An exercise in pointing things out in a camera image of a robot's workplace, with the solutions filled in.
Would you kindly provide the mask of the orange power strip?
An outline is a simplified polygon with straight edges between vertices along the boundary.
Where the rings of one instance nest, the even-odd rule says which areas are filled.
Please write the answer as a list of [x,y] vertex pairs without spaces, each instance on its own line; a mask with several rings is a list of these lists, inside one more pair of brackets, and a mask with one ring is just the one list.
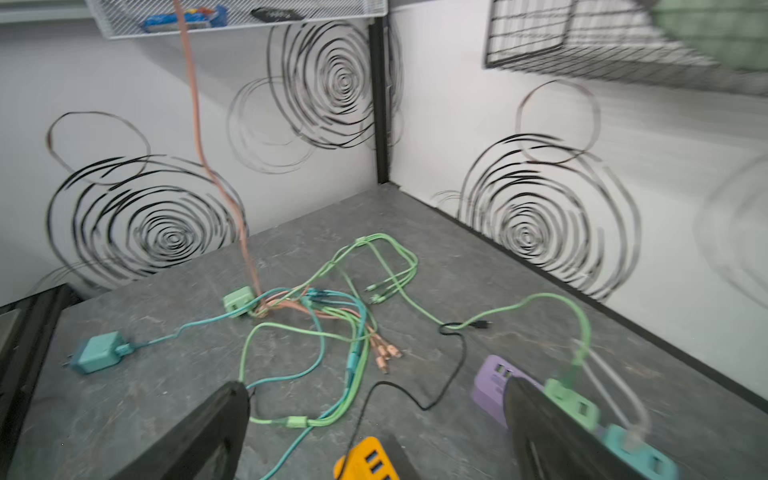
[[399,480],[393,463],[376,437],[366,437],[341,457],[334,478],[342,480]]

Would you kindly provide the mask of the teal charger plug small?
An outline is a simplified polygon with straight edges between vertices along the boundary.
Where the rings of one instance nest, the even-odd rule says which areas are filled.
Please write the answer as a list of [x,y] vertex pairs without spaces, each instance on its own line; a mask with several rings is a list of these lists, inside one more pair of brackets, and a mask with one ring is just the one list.
[[677,480],[678,467],[661,451],[640,441],[638,446],[627,446],[628,432],[619,425],[610,424],[603,435],[603,444],[617,458],[629,465],[644,479]]

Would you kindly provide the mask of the teal charger plug front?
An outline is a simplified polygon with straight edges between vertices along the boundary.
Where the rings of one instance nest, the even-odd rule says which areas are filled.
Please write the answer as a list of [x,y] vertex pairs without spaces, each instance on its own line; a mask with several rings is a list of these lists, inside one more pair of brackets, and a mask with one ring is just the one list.
[[65,366],[80,375],[89,375],[119,364],[134,351],[135,347],[120,332],[114,331],[81,343]]

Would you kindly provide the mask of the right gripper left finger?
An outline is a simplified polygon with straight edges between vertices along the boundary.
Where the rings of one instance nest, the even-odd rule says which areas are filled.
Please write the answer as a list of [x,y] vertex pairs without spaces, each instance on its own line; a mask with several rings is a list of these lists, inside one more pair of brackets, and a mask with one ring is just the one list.
[[113,477],[233,479],[249,413],[245,386],[228,381]]

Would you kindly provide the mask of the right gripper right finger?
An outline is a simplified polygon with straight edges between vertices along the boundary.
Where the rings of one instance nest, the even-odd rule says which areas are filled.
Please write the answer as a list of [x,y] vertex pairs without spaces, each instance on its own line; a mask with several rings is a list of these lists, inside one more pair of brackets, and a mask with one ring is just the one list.
[[504,409],[522,479],[640,479],[532,383],[513,377]]

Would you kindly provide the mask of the purple power strip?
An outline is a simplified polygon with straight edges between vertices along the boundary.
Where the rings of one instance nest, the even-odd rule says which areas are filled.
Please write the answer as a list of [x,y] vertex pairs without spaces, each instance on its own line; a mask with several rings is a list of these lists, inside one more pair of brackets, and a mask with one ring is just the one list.
[[477,372],[471,393],[472,400],[502,427],[507,427],[504,410],[504,390],[510,378],[523,379],[539,390],[544,386],[525,371],[498,355],[485,358]]

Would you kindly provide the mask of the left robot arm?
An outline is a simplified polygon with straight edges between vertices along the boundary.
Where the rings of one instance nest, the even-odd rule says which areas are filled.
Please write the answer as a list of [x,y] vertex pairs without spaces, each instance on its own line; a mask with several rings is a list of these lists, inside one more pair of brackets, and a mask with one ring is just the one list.
[[1,477],[14,451],[61,313],[80,295],[60,285],[1,307]]

